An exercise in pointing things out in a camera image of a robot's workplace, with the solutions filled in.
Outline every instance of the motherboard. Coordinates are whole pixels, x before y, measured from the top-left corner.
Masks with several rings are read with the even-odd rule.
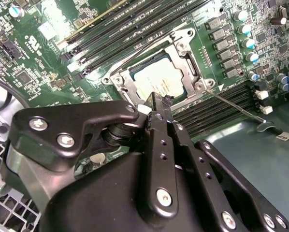
[[[30,107],[155,91],[208,134],[244,117],[205,90],[253,114],[285,102],[289,0],[0,0],[0,78]]]

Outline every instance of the silver screw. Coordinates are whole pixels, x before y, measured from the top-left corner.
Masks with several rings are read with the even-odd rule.
[[[134,109],[134,107],[132,107],[131,105],[127,105],[126,106],[126,109],[128,110],[128,111],[130,111],[131,113],[135,113],[135,109]]]
[[[222,212],[222,218],[225,224],[232,230],[236,229],[236,222],[233,217],[226,211]]]
[[[48,128],[48,123],[41,118],[34,118],[29,121],[29,126],[36,131],[43,131]]]
[[[283,219],[282,219],[279,215],[276,215],[276,216],[275,216],[275,219],[277,220],[277,222],[278,222],[284,229],[287,228],[285,222],[283,221]]]
[[[59,135],[57,142],[58,144],[60,144],[60,146],[66,148],[72,147],[75,144],[75,140],[70,135],[67,134]]]
[[[161,205],[168,207],[172,204],[172,197],[167,191],[163,189],[158,189],[156,192],[156,196]]]
[[[177,124],[177,127],[178,127],[178,129],[181,130],[181,131],[183,131],[183,129],[184,129],[183,126],[181,126],[180,124]]]
[[[185,44],[184,43],[182,43],[182,42],[179,42],[179,43],[177,43],[177,49],[179,50],[179,51],[184,51],[185,49],[186,49],[186,46],[185,46]]]
[[[159,119],[159,120],[163,120],[163,116],[160,114],[155,114],[155,116]]]
[[[270,227],[270,228],[274,228],[275,227],[275,223],[274,221],[271,219],[271,217],[269,217],[267,214],[264,214],[264,219],[267,223],[267,225]]]
[[[203,145],[204,145],[205,148],[211,149],[211,146],[208,143],[204,142]]]

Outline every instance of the robotic arm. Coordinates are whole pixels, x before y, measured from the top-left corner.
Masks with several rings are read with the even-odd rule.
[[[15,114],[1,174],[29,194],[42,232],[289,231],[289,222],[212,144],[193,144],[170,99],[152,93],[148,115],[126,101]],[[75,180],[78,160],[129,153]]]

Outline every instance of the white connector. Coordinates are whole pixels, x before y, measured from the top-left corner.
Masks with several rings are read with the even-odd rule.
[[[272,106],[260,106],[260,110],[264,115],[268,115],[273,111]]]
[[[257,98],[260,100],[264,100],[264,99],[269,97],[269,93],[266,90],[265,91],[257,91],[256,90],[255,93],[256,93]]]

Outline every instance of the green circuit board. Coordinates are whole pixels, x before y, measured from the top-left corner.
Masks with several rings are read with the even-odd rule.
[[[117,0],[105,2],[97,0],[0,0],[0,33],[3,31],[4,36],[19,51],[18,58],[9,59],[0,49],[0,77],[24,94],[31,107],[121,99],[113,86],[101,83],[101,78],[113,63],[134,52],[136,50],[134,45],[112,54],[111,58],[100,63],[100,66],[91,68],[90,75],[81,80],[75,76],[85,69],[87,64],[71,71],[67,67],[75,63],[77,59],[63,61],[62,54],[69,50],[68,47],[58,45],[63,39],[111,9],[118,2]],[[170,2],[172,1],[165,0],[161,1],[161,4],[167,5]],[[174,28],[182,22],[186,22],[183,28],[196,29],[197,35],[191,41],[190,46],[204,78],[214,78],[218,86],[226,89],[246,80],[248,72],[257,68],[256,72],[260,78],[281,71],[289,75],[288,26],[270,25],[270,19],[279,16],[280,7],[285,7],[289,18],[289,0],[203,2],[205,4],[202,7],[188,12],[182,18],[173,20],[159,32],[163,33],[163,30]],[[12,17],[9,13],[11,5],[22,6],[24,15],[18,18]],[[250,49],[242,48],[240,45],[246,35],[239,35],[236,32],[240,22],[233,19],[233,14],[238,10],[248,12],[247,23],[252,25],[252,32],[249,36],[256,41],[254,51],[260,55],[258,62],[252,63],[245,60],[245,55],[250,52]],[[112,17],[115,13],[116,11],[108,14],[107,17]],[[221,62],[217,58],[217,51],[213,47],[215,42],[209,37],[212,31],[208,30],[205,25],[211,18],[221,15],[224,15],[221,25],[229,25],[225,34],[231,36],[230,43],[235,46],[236,50],[236,64],[239,70],[242,70],[232,78],[225,76]],[[99,23],[100,21],[97,20],[94,25],[98,26]],[[258,42],[257,35],[260,32],[265,33],[265,41]],[[122,41],[119,40],[111,43],[111,47],[97,53],[99,59],[112,50],[116,51],[121,44]],[[285,44],[287,48],[281,53],[279,47]],[[94,49],[92,45],[87,50],[90,53]],[[284,93],[277,87],[278,83],[270,80],[268,86],[274,100],[283,101]],[[216,86],[215,90],[218,92],[220,88]]]

